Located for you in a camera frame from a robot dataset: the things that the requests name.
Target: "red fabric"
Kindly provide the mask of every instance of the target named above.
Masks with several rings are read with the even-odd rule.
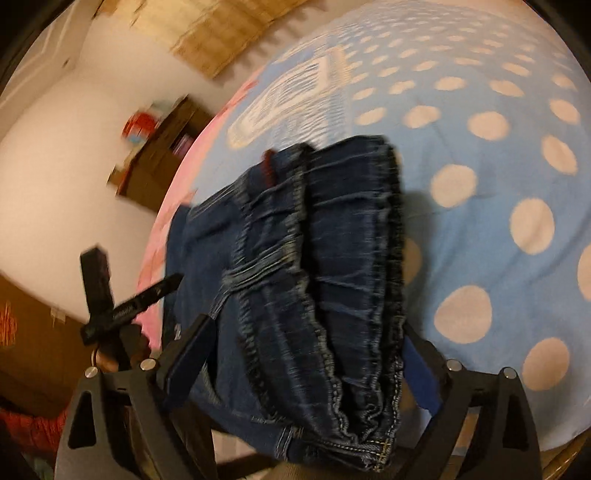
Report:
[[[66,410],[53,420],[2,410],[0,420],[24,453],[55,457],[66,424]]]

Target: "denim waistband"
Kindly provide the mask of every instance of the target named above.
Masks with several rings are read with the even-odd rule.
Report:
[[[223,410],[230,433],[228,415],[275,426],[276,456],[382,469],[398,427],[403,239],[395,154],[382,137],[269,153],[179,210],[167,271],[185,277],[163,331],[202,312],[219,331],[193,398],[214,419]]]

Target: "bed sheet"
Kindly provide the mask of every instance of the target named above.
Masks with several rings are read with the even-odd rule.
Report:
[[[266,149],[385,135],[402,158],[408,321],[471,369],[514,367],[551,449],[591,425],[591,86],[535,13],[470,4],[374,2],[257,72],[181,165],[139,286],[162,277],[177,206]],[[157,347],[159,307],[140,321]],[[411,446],[428,415],[409,405]]]

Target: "metal screw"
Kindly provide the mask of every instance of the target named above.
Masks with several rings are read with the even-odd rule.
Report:
[[[505,376],[505,378],[508,378],[509,380],[514,380],[517,378],[517,372],[513,370],[511,367],[505,367],[503,369],[503,375]]]
[[[86,378],[93,378],[96,377],[96,374],[99,372],[99,369],[96,367],[88,367],[85,372],[84,372],[84,376]]]
[[[146,360],[143,360],[139,367],[144,371],[147,372],[149,370],[153,370],[154,368],[156,368],[156,360],[154,360],[153,358],[147,358]]]
[[[464,366],[459,360],[453,358],[446,362],[446,367],[450,372],[459,372]]]

